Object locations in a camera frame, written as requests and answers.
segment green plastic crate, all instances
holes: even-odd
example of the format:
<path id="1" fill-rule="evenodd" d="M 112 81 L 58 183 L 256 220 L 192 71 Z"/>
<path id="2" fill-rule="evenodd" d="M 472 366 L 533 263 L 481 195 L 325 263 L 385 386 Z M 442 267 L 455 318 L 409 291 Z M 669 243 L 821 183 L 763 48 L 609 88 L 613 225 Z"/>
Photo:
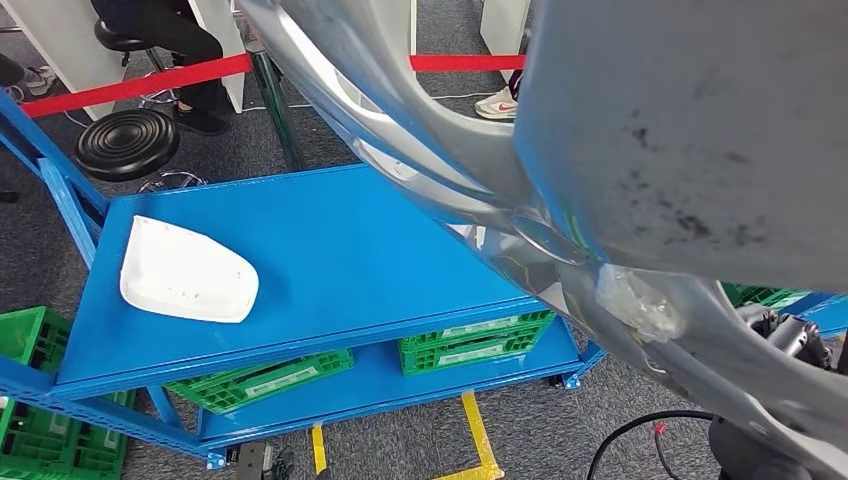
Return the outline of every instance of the green plastic crate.
<path id="1" fill-rule="evenodd" d="M 523 320 L 492 328 L 471 325 L 461 335 L 432 332 L 398 340 L 404 375 L 416 375 L 481 360 L 517 355 L 533 349 L 556 314 L 550 311 L 522 315 Z"/>
<path id="2" fill-rule="evenodd" d="M 759 303 L 775 310 L 792 305 L 807 296 L 810 292 L 806 290 L 794 290 L 790 288 L 753 287 L 746 285 L 734 285 L 723 283 L 722 287 L 734 307 L 741 307 L 748 302 Z"/>
<path id="3" fill-rule="evenodd" d="M 71 322 L 45 307 L 5 313 L 0 315 L 0 355 L 55 373 L 70 332 Z M 79 425 L 76 420 L 7 399 L 0 415 L 0 477 L 65 478 Z"/>
<path id="4" fill-rule="evenodd" d="M 511 331 L 519 325 L 523 327 L 529 327 L 537 324 L 547 325 L 551 323 L 551 320 L 553 320 L 554 317 L 556 317 L 556 313 L 551 310 L 542 310 L 540 312 L 525 313 L 524 315 L 515 315 L 508 318 L 472 323 L 461 327 L 446 328 L 438 332 L 430 332 L 422 335 L 401 338 L 398 342 L 402 350 L 408 351 L 418 347 L 431 346 L 434 342 L 440 342 L 442 340 L 456 343 L 469 339 L 480 338 L 481 335 L 494 335 L 503 331 Z"/>
<path id="5" fill-rule="evenodd" d="M 224 413 L 353 367 L 350 350 L 307 355 L 169 383 L 165 387 L 213 413 Z"/>
<path id="6" fill-rule="evenodd" d="M 106 395 L 119 405 L 132 407 L 135 390 Z M 87 423 L 80 427 L 70 477 L 74 480 L 119 480 L 127 451 L 127 437 Z"/>

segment white sneaker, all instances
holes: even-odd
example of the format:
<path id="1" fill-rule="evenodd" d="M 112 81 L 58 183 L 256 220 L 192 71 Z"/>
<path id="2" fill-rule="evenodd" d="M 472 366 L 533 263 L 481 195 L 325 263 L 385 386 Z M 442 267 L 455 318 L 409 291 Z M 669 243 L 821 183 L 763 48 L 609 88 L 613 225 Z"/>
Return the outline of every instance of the white sneaker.
<path id="1" fill-rule="evenodd" d="M 30 70 L 38 75 L 38 80 L 25 82 L 29 93 L 32 94 L 33 97 L 42 97 L 47 95 L 47 93 L 50 92 L 50 87 L 52 87 L 53 83 L 56 82 L 56 73 L 48 66 L 41 67 L 38 70 L 30 68 Z"/>
<path id="2" fill-rule="evenodd" d="M 477 115 L 490 120 L 515 118 L 517 108 L 518 102 L 512 98 L 509 87 L 504 87 L 500 92 L 474 104 Z"/>

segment yellow tape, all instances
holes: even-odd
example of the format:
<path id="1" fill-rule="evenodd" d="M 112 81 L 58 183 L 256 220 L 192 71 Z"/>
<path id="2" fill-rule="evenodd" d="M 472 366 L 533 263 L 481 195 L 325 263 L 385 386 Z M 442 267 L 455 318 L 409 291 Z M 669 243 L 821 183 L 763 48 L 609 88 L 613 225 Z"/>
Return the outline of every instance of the yellow tape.
<path id="1" fill-rule="evenodd" d="M 436 480 L 492 480 L 492 477 L 487 475 L 486 467 L 476 467 L 445 475 Z"/>
<path id="2" fill-rule="evenodd" d="M 327 468 L 327 457 L 324 452 L 324 432 L 320 423 L 312 427 L 312 453 L 315 456 L 315 473 L 321 473 Z"/>
<path id="3" fill-rule="evenodd" d="M 483 467 L 497 467 L 498 463 L 495 461 L 495 454 L 486 435 L 486 426 L 483 425 L 483 417 L 480 415 L 480 408 L 477 406 L 473 391 L 462 394 L 462 406 L 465 408 L 465 417 L 468 418 L 468 426 L 471 428 L 471 437 L 474 438 L 474 446 L 477 447 L 480 463 Z"/>

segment red rope barrier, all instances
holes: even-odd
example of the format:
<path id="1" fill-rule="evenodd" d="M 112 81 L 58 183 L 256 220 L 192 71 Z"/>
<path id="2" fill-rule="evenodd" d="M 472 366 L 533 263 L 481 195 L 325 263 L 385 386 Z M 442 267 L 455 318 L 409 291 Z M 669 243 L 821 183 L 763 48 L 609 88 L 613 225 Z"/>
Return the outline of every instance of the red rope barrier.
<path id="1" fill-rule="evenodd" d="M 193 83 L 214 80 L 236 73 L 250 71 L 250 58 L 246 53 L 218 60 L 198 63 L 183 68 L 175 68 L 147 77 L 133 78 L 121 83 L 92 88 L 81 92 L 45 98 L 21 105 L 31 118 L 61 113 L 68 110 L 97 105 L 99 103 L 123 100 L 139 95 L 158 92 L 167 88 L 182 87 Z"/>
<path id="2" fill-rule="evenodd" d="M 410 55 L 416 72 L 491 72 L 524 68 L 524 55 Z"/>
<path id="3" fill-rule="evenodd" d="M 524 68 L 524 55 L 410 55 L 409 63 L 417 72 L 515 70 Z M 249 71 L 250 58 L 248 54 L 242 53 L 121 83 L 45 98 L 23 104 L 21 108 L 31 118 L 37 118 Z"/>

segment blue metal shelf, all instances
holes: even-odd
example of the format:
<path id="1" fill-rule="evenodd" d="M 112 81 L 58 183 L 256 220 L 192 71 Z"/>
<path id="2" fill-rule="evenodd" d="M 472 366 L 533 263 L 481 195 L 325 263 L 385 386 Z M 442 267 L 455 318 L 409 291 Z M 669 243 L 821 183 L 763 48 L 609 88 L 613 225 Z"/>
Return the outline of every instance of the blue metal shelf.
<path id="1" fill-rule="evenodd" d="M 133 215 L 250 261 L 240 324 L 156 315 L 118 291 Z M 364 165 L 116 198 L 54 391 L 87 398 L 544 308 Z"/>
<path id="2" fill-rule="evenodd" d="M 453 397 L 555 374 L 583 363 L 558 319 L 532 351 L 518 357 L 404 376 L 396 342 L 356 348 L 353 369 L 225 414 L 205 413 L 200 436 L 209 448 Z"/>

